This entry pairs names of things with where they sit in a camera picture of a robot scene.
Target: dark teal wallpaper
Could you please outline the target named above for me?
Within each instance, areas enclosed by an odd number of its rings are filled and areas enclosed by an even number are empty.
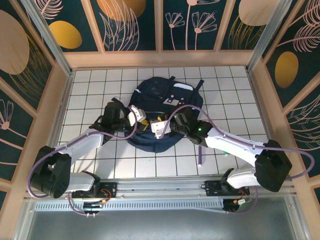
[[[52,65],[8,1],[0,22],[0,77],[37,109]]]
[[[97,52],[80,0],[35,0],[63,52]]]
[[[320,3],[306,0],[266,63],[282,106],[320,71]]]
[[[293,137],[299,149],[308,151],[315,164],[309,177],[320,174],[320,85],[287,114]],[[307,156],[302,155],[306,168],[310,165]]]
[[[222,50],[253,50],[278,0],[236,0]]]
[[[274,43],[274,40],[275,40],[276,36],[278,36],[280,30],[281,30],[282,27],[284,26],[287,18],[289,17],[289,15],[290,15],[292,9],[294,8],[294,6],[296,5],[297,1],[298,1],[298,0],[292,0],[291,5],[290,5],[288,11],[287,11],[286,14],[284,15],[284,17],[283,17],[282,21],[280,22],[277,30],[275,31],[274,35],[272,36],[269,44],[268,44],[268,45],[266,46],[266,48],[265,48],[265,50],[264,50],[264,52],[263,52],[263,54],[262,54],[262,57],[263,57],[263,58],[265,58],[265,56],[267,55],[269,49],[271,48],[271,45]]]
[[[156,50],[154,0],[90,0],[105,51]]]
[[[0,179],[11,181],[33,117],[0,90]]]
[[[29,19],[30,23],[32,24],[33,28],[36,30],[36,32],[38,33],[38,35],[41,37],[42,41],[44,42],[44,44],[45,44],[45,46],[46,46],[46,49],[48,49],[48,51],[49,51],[49,53],[51,54],[52,58],[55,60],[56,57],[55,57],[54,54],[51,52],[51,50],[50,50],[50,48],[48,47],[46,41],[44,41],[41,33],[38,31],[36,25],[34,24],[34,21],[31,20],[31,18],[30,18],[30,16],[29,16],[29,14],[27,13],[27,11],[26,11],[24,5],[22,4],[21,0],[17,0],[17,2],[20,4],[22,10],[24,11],[25,15],[28,17],[28,19]]]
[[[0,190],[0,212],[1,212],[2,206],[5,202],[6,195],[7,195],[7,193],[5,191]]]
[[[225,0],[164,0],[163,50],[214,49],[225,6]]]
[[[320,204],[320,187],[315,188],[314,193],[315,193],[316,198],[318,199],[318,202]]]

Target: grid pattern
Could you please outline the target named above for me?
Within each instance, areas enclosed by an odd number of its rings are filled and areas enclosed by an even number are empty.
[[[218,127],[246,139],[267,141],[245,68],[218,66],[77,71],[59,144],[84,133],[113,97],[127,106],[135,88],[153,76],[175,76],[176,81],[194,87],[203,79],[202,109]],[[203,114],[198,119],[206,120]],[[212,148],[203,148],[202,166],[198,166],[198,146],[187,138],[162,153],[144,152],[126,140],[113,138],[81,157],[71,171],[86,170],[102,179],[112,179],[214,175],[246,166],[249,164],[242,159]]]

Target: purple marker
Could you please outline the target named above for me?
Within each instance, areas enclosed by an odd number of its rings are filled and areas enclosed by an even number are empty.
[[[202,148],[200,145],[198,147],[198,151],[199,151],[198,166],[201,166],[202,165]]]

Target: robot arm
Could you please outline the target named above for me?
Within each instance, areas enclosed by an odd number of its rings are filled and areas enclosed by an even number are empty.
[[[120,118],[121,111],[126,111],[122,103],[109,102],[103,116],[100,116],[85,133],[64,144],[63,150],[48,157],[35,168],[30,185],[53,198],[59,198],[65,192],[75,191],[85,191],[87,195],[96,197],[101,190],[100,178],[86,171],[70,173],[70,169],[83,155],[111,139],[104,133],[114,135],[118,132],[132,132],[135,122],[133,113],[131,112],[131,116],[125,113],[125,117]],[[134,106],[133,111],[138,122],[146,118],[145,113]],[[168,114],[162,115],[158,118],[161,121],[151,122],[151,130],[157,138],[160,138],[165,130],[167,117]],[[287,156],[280,151],[249,147],[245,143],[278,148],[280,145],[273,140],[268,143],[254,142],[219,130],[220,132],[209,122],[198,121],[192,109],[186,107],[174,115],[165,133],[173,131],[184,134],[196,145],[219,149],[248,162],[251,168],[231,168],[226,171],[220,181],[226,191],[246,186],[262,186],[272,192],[278,192],[292,167]],[[61,146],[42,147],[36,161],[58,148]]]
[[[151,130],[157,138],[162,135],[168,116],[163,115],[160,119],[163,120],[151,123]],[[276,141],[256,142],[219,128],[218,131],[209,122],[198,121],[190,107],[178,111],[169,126],[170,129],[166,129],[165,133],[174,131],[184,134],[196,145],[222,150],[252,166],[247,169],[228,169],[221,180],[221,185],[224,185],[226,190],[231,190],[231,187],[239,189],[246,186],[262,186],[271,192],[278,192],[292,168],[284,152],[263,149],[263,147],[280,148]]]
[[[137,121],[143,121],[146,116],[143,111],[132,106]],[[106,144],[118,132],[132,132],[135,118],[127,114],[120,102],[109,102],[104,114],[100,116],[89,129],[75,139],[56,147],[42,147],[35,162],[51,152],[57,153],[41,162],[32,173],[30,185],[53,198],[59,198],[65,192],[85,191],[93,197],[100,192],[100,178],[90,172],[70,172],[71,166],[82,156],[95,148]]]

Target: yellow circle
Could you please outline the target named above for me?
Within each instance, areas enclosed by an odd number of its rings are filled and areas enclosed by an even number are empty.
[[[140,17],[146,9],[146,0],[97,0],[103,13],[117,21],[124,21],[125,18],[126,11],[123,2],[128,10],[132,9],[136,18]]]
[[[280,88],[287,88],[295,80],[299,68],[297,56],[285,51],[280,55],[275,65],[275,81]]]
[[[66,21],[55,21],[49,25],[49,28],[61,47],[76,49],[82,44],[80,32]]]
[[[22,73],[29,61],[29,41],[24,28],[10,14],[0,10],[0,69]]]
[[[249,26],[263,26],[269,22],[279,0],[241,0],[240,20]]]

